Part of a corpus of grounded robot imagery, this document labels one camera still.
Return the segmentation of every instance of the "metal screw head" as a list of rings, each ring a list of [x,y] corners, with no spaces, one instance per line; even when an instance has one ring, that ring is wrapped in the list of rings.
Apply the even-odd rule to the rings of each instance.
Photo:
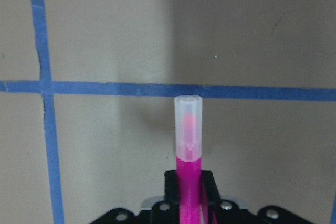
[[[116,216],[116,221],[124,221],[126,219],[127,219],[127,214],[125,214],[124,212],[120,212]]]
[[[169,204],[167,204],[167,203],[162,203],[162,204],[159,206],[159,209],[160,209],[161,211],[168,211],[168,210],[170,209],[170,206],[169,206]]]
[[[273,209],[267,209],[266,211],[266,216],[271,219],[278,219],[279,218],[279,213],[276,212]]]
[[[232,204],[229,201],[223,200],[221,203],[221,208],[224,210],[231,210]]]

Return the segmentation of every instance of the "scratch mark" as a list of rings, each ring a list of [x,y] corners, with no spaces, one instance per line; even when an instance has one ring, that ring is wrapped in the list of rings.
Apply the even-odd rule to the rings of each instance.
[[[284,13],[273,25],[272,32],[274,32],[275,28],[277,25],[282,21],[283,17],[285,16],[286,13]]]

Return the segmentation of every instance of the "translucent cap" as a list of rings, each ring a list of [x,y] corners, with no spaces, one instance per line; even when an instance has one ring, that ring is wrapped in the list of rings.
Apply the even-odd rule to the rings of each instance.
[[[202,155],[202,97],[175,97],[176,156],[196,161]]]

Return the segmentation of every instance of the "gray surface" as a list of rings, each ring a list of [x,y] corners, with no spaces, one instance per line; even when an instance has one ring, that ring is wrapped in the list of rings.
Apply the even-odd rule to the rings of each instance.
[[[46,0],[46,11],[56,80],[336,87],[334,0]]]
[[[43,103],[0,93],[0,222],[52,223]]]
[[[57,95],[66,223],[138,213],[174,169],[172,98]],[[328,223],[336,183],[333,103],[205,99],[203,169],[252,212],[285,207]]]
[[[0,80],[38,80],[30,0],[0,0]]]

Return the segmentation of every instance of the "pink highlighter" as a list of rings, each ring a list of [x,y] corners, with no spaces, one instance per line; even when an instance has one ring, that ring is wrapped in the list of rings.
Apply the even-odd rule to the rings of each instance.
[[[201,223],[202,97],[175,97],[180,224]]]

